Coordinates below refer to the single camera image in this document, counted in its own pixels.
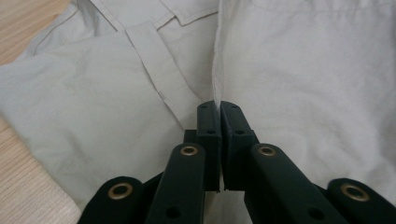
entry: metal rivet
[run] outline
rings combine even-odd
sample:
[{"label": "metal rivet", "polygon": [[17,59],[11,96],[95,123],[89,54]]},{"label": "metal rivet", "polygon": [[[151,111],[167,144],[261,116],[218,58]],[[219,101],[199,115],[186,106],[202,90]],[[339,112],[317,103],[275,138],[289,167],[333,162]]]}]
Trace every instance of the metal rivet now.
[{"label": "metal rivet", "polygon": [[275,156],[276,151],[270,147],[259,147],[258,151],[264,156]]},{"label": "metal rivet", "polygon": [[[356,193],[352,193],[350,192],[350,190],[356,190],[359,195],[357,195]],[[370,196],[369,194],[364,191],[363,189],[359,188],[358,186],[355,185],[351,185],[351,184],[343,184],[341,186],[341,191],[349,198],[358,201],[358,202],[367,202],[370,200]]]},{"label": "metal rivet", "polygon": [[[122,187],[126,188],[125,192],[117,193],[116,189],[122,188]],[[128,197],[132,193],[133,189],[134,188],[132,187],[132,185],[130,185],[129,183],[123,182],[123,183],[119,183],[119,184],[116,184],[115,186],[111,187],[111,189],[108,191],[107,195],[109,198],[111,198],[113,200],[119,200],[119,199]]]},{"label": "metal rivet", "polygon": [[198,148],[196,147],[183,147],[180,153],[185,156],[193,156],[198,153]]}]

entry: wooden table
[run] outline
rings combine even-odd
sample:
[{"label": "wooden table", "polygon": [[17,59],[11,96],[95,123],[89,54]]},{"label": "wooden table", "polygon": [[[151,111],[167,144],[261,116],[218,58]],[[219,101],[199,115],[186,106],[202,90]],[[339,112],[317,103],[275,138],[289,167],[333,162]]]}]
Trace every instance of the wooden table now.
[{"label": "wooden table", "polygon": [[[0,64],[14,61],[69,1],[0,0]],[[76,223],[79,216],[70,197],[0,118],[0,223]]]}]

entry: wood grain surface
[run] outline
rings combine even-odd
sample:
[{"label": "wood grain surface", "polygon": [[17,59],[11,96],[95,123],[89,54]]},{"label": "wood grain surface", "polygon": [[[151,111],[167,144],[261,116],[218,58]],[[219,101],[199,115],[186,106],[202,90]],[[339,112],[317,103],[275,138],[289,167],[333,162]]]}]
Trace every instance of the wood grain surface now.
[{"label": "wood grain surface", "polygon": [[[69,1],[0,0],[0,64],[14,61]],[[0,118],[0,223],[76,223],[79,216],[70,197]]]}]

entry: black plastic part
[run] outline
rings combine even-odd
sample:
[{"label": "black plastic part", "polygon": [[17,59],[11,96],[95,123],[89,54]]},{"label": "black plastic part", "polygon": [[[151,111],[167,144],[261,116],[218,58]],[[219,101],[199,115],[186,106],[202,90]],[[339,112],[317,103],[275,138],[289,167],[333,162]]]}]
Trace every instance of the black plastic part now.
[{"label": "black plastic part", "polygon": [[220,112],[224,148],[224,186],[229,190],[245,190],[248,153],[250,148],[259,142],[239,106],[223,101]]},{"label": "black plastic part", "polygon": [[197,130],[186,130],[184,143],[196,143],[205,149],[205,190],[219,192],[221,129],[215,102],[197,107]]},{"label": "black plastic part", "polygon": [[[350,223],[396,223],[396,208],[359,181],[346,178],[335,179],[329,183],[327,191],[329,200]],[[368,196],[367,200],[364,200],[362,191]]]},{"label": "black plastic part", "polygon": [[245,203],[253,223],[347,223],[280,148],[258,144],[249,152]]},{"label": "black plastic part", "polygon": [[[185,147],[197,148],[183,155]],[[202,223],[205,199],[205,150],[182,144],[173,150],[145,223]]]},{"label": "black plastic part", "polygon": [[[123,199],[114,200],[108,196],[110,189],[119,184],[130,184],[132,193]],[[120,176],[107,181],[84,209],[78,224],[92,223],[143,223],[140,202],[143,186],[140,181],[126,176]]]}]

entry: cotton cloth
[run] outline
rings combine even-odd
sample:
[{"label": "cotton cloth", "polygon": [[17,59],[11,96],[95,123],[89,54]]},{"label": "cotton cloth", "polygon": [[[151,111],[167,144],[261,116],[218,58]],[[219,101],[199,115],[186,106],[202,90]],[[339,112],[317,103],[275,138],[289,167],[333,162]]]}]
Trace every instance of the cotton cloth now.
[{"label": "cotton cloth", "polygon": [[[73,0],[0,66],[0,114],[81,209],[108,179],[161,172],[212,99],[313,183],[356,179],[396,204],[394,5]],[[205,211],[251,222],[238,192]]]}]

